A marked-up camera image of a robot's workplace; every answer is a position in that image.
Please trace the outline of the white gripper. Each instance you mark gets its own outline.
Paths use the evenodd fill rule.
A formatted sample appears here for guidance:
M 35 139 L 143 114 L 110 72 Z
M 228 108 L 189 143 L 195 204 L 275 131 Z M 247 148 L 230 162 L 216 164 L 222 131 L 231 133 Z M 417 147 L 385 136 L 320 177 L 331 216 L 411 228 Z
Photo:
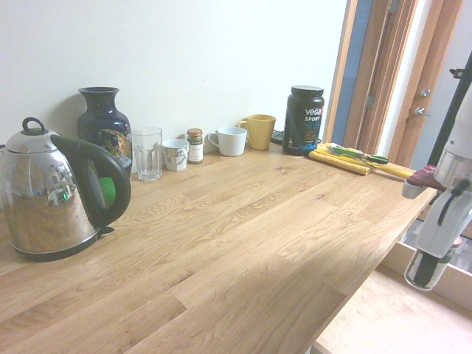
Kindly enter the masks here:
M 439 224 L 441 212 L 451 198 L 451 192 L 452 190 L 446 190 L 432 204 L 418 233 L 417 247 L 422 251 L 419 253 L 421 258 L 414 282 L 421 287 L 428 285 L 439 258 L 445 256 L 454 240 L 471 221 L 471 193 L 464 192 L 451 200 L 442 223 Z

